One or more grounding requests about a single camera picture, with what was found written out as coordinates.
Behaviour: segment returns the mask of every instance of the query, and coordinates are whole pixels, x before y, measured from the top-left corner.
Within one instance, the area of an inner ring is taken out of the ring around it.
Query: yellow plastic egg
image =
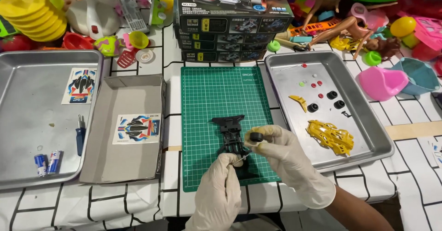
[[[413,17],[402,17],[391,24],[390,31],[393,36],[403,37],[412,33],[415,27],[416,20]]]
[[[166,10],[173,8],[173,0],[160,0],[160,3],[166,8]]]

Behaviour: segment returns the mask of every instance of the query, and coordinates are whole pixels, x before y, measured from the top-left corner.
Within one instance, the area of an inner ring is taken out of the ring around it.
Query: gloved hand
[[[224,231],[233,224],[241,207],[240,182],[232,166],[237,160],[235,154],[220,154],[202,175],[186,231]]]
[[[262,133],[264,140],[251,141],[251,132]],[[244,141],[245,146],[267,159],[283,183],[295,189],[302,204],[318,209],[332,203],[334,184],[312,166],[294,133],[277,125],[256,126],[246,132]]]

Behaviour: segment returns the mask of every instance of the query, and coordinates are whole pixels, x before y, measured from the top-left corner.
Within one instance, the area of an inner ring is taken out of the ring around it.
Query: blue screwdriver handle
[[[77,154],[78,156],[81,156],[83,153],[83,143],[86,129],[84,127],[80,127],[75,129],[75,132],[77,132]]]

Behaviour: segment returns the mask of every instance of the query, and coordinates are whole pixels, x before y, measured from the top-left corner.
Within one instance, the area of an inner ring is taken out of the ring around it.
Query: aluminum tray
[[[394,144],[374,114],[361,89],[348,71],[345,63],[332,51],[275,54],[265,59],[267,73],[288,126],[299,138],[312,165],[321,173],[356,166],[393,155]],[[307,81],[304,87],[299,82]],[[313,88],[312,83],[323,85]],[[326,94],[336,91],[331,100]],[[317,103],[319,110],[304,113],[299,103],[290,95],[303,97],[307,105]],[[333,103],[343,100],[345,107],[336,109]],[[347,118],[341,112],[351,114]],[[350,156],[335,155],[331,149],[319,145],[306,128],[309,120],[332,123],[354,136],[355,145]]]
[[[80,114],[88,133],[95,98],[78,105],[61,99],[71,68],[97,69],[97,92],[102,62],[96,50],[0,54],[0,189],[68,181],[80,173],[84,158],[77,155],[75,129]],[[60,172],[38,177],[34,155],[56,149],[63,151]]]

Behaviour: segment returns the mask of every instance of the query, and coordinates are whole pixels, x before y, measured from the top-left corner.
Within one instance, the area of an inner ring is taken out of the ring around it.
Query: green cutting mat
[[[181,108],[184,192],[196,191],[223,145],[213,117],[245,115],[243,139],[253,126],[273,124],[259,67],[182,67]],[[247,160],[259,177],[241,180],[241,186],[280,180],[264,157],[252,153]]]

